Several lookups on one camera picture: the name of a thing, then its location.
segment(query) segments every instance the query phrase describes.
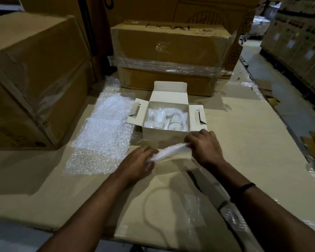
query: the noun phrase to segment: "person's right hand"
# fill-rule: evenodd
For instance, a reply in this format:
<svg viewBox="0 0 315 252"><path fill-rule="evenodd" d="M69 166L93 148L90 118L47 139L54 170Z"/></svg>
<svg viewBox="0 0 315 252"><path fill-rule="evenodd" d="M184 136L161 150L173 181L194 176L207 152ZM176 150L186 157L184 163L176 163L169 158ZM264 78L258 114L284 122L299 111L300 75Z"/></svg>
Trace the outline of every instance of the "person's right hand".
<svg viewBox="0 0 315 252"><path fill-rule="evenodd" d="M202 129L199 132L189 133L184 141L190 143L192 156L205 168L225 161L222 148L213 131Z"/></svg>

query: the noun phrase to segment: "person's left arm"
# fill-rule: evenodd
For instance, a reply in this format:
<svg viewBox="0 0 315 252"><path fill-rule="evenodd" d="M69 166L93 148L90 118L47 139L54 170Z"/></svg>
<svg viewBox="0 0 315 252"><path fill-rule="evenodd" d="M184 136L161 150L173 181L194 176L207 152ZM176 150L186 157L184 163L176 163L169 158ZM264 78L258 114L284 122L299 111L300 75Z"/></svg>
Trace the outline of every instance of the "person's left arm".
<svg viewBox="0 0 315 252"><path fill-rule="evenodd" d="M117 198L154 168L147 160L158 150L142 146L131 152L105 182L38 252L95 251Z"/></svg>

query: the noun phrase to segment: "bracelet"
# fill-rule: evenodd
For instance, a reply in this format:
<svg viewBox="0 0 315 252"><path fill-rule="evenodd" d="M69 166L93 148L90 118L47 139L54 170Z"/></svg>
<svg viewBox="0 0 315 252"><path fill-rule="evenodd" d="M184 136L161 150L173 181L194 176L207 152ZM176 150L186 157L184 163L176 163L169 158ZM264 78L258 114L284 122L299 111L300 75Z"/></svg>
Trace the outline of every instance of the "bracelet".
<svg viewBox="0 0 315 252"><path fill-rule="evenodd" d="M252 186L255 186L255 183L246 184L240 188L238 188L231 196L230 201L231 203L235 203L236 199L238 199L247 189L249 189Z"/></svg>

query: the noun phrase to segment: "person's left hand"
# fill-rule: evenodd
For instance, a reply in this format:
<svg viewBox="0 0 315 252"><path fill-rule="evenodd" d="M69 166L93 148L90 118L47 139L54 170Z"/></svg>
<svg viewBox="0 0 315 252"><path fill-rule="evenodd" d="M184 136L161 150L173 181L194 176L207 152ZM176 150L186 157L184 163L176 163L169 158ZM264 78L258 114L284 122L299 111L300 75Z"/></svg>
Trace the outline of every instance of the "person's left hand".
<svg viewBox="0 0 315 252"><path fill-rule="evenodd" d="M134 184L154 168L155 163L147 163L147 161L158 152L150 146L141 146L129 153L114 173L124 178L129 184Z"/></svg>

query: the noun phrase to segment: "warehouse aisle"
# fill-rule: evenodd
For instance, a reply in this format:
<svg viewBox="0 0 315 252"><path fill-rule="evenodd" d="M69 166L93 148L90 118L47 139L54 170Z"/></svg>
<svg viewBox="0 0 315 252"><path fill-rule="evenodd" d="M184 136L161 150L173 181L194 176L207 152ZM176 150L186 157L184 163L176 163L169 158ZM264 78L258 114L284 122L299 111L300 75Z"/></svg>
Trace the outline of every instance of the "warehouse aisle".
<svg viewBox="0 0 315 252"><path fill-rule="evenodd" d="M290 81L275 70L259 52L261 41L248 40L243 44L241 56L248 63L248 70L255 80L267 80L272 84L273 96L281 102L275 108L295 135L309 137L315 131L315 111L310 102L290 84Z"/></svg>

